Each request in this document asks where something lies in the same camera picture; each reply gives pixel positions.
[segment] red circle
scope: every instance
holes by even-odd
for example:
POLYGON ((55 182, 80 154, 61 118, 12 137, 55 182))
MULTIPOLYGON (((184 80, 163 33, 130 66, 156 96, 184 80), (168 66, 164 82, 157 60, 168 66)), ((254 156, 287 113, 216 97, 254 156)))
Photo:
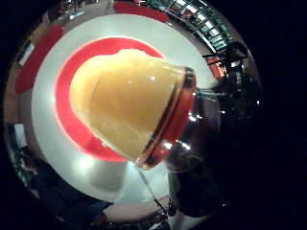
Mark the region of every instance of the red circle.
POLYGON ((102 146, 90 130, 77 118, 69 106, 69 86, 78 68, 89 58, 113 55, 122 49, 138 49, 150 56, 163 58, 153 47, 126 37, 100 38, 76 50, 61 66, 54 85, 53 110, 60 130, 73 146, 83 153, 104 161, 123 162, 125 158, 102 146))

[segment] black background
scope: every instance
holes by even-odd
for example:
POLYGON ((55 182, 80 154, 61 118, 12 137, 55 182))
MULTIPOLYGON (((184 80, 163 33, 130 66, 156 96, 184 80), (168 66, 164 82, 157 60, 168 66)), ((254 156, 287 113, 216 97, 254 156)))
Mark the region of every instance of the black background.
MULTIPOLYGON (((0 3, 2 83, 18 42, 53 2, 0 3)), ((307 229, 305 1, 208 3, 236 27, 256 60, 264 90, 265 119, 261 140, 254 143, 259 150, 250 166, 252 172, 244 171, 249 166, 243 161, 243 176, 232 180, 233 193, 240 188, 240 197, 199 229, 307 229)), ((0 167, 0 229, 68 229, 23 187, 3 143, 0 167)))

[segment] round table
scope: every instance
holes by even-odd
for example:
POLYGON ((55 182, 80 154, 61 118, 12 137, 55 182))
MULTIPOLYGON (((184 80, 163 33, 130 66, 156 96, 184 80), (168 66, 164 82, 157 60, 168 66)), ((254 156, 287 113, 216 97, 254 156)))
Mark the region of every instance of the round table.
MULTIPOLYGON (((151 200, 152 195, 134 163, 102 161, 80 152, 63 135, 54 113, 54 84, 67 58, 91 40, 119 36, 137 39, 154 47, 171 63, 193 68, 200 88, 210 88, 216 84, 198 50, 170 26, 139 15, 101 16, 65 34, 42 62, 32 96, 33 126, 41 152, 56 172, 73 187, 110 202, 140 203, 151 200)), ((142 173, 156 197, 169 193, 167 170, 163 162, 142 173)))

